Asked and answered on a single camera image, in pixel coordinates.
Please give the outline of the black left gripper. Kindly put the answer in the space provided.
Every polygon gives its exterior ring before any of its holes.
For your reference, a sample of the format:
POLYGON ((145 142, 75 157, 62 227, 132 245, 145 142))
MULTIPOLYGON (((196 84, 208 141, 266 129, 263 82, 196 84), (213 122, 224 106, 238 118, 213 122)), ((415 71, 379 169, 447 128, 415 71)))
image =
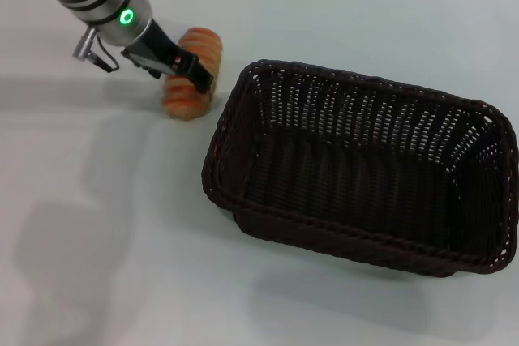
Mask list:
POLYGON ((152 19, 145 33, 135 43, 135 53, 125 48, 121 55, 136 67, 147 71, 153 78, 170 74, 170 67, 157 58, 170 58, 173 75, 192 82, 200 93, 208 93, 213 75, 202 65, 199 57, 180 49, 152 19))

